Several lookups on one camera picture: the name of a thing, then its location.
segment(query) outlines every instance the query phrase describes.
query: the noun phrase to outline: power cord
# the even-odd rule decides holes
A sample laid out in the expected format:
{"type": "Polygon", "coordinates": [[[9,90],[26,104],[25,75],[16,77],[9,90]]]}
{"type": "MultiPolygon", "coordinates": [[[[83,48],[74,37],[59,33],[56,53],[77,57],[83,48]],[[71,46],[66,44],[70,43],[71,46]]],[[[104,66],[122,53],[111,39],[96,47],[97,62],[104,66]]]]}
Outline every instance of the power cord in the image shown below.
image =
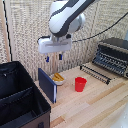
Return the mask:
{"type": "Polygon", "coordinates": [[[86,38],[86,39],[82,39],[82,40],[73,41],[73,42],[79,42],[79,41],[83,41],[83,40],[88,40],[88,39],[94,38],[94,37],[96,37],[96,36],[98,36],[98,35],[106,32],[106,31],[108,31],[109,29],[111,29],[112,27],[114,27],[116,24],[118,24],[126,15],[128,15],[128,12],[124,16],[122,16],[115,24],[113,24],[109,28],[105,29],[104,31],[102,31],[102,32],[100,32],[100,33],[98,33],[98,34],[96,34],[96,35],[94,35],[92,37],[89,37],[89,38],[86,38]]]}

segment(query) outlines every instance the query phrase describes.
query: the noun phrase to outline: black electronic device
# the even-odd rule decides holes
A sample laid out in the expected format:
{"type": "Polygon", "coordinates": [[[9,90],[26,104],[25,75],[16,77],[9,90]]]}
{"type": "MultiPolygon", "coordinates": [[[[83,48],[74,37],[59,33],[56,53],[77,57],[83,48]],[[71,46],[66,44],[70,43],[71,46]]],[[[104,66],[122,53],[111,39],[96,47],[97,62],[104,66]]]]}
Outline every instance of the black electronic device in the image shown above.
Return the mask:
{"type": "Polygon", "coordinates": [[[128,41],[118,38],[100,41],[92,62],[128,78],[128,41]]]}

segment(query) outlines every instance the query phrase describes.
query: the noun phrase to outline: wooden table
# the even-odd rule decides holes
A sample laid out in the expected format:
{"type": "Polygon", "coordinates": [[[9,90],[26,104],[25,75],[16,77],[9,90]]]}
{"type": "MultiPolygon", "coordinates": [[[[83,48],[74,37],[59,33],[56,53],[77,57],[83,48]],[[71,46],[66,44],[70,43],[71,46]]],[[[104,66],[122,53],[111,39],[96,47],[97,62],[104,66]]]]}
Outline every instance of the wooden table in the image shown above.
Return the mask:
{"type": "Polygon", "coordinates": [[[57,87],[57,102],[51,105],[51,128],[110,128],[128,102],[128,79],[117,77],[109,85],[81,71],[62,72],[66,83],[57,87]],[[87,79],[83,92],[75,91],[75,78],[87,79]]]}

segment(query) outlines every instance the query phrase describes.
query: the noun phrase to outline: black bin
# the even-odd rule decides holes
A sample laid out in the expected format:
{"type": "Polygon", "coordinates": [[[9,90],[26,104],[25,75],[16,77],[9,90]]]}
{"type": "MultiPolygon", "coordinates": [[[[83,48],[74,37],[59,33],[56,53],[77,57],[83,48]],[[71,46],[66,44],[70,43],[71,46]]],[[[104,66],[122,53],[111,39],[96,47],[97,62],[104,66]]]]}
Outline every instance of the black bin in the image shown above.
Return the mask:
{"type": "Polygon", "coordinates": [[[0,65],[0,128],[50,128],[51,107],[23,65],[0,65]]]}

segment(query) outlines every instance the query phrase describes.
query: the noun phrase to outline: cup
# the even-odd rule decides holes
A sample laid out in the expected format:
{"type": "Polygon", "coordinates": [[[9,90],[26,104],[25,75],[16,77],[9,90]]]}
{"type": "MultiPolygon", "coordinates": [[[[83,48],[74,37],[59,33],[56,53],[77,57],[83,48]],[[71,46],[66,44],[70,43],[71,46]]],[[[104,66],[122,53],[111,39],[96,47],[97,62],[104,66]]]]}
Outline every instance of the cup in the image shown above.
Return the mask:
{"type": "Polygon", "coordinates": [[[75,90],[77,92],[82,92],[84,90],[87,80],[82,77],[75,78],[75,90]]]}

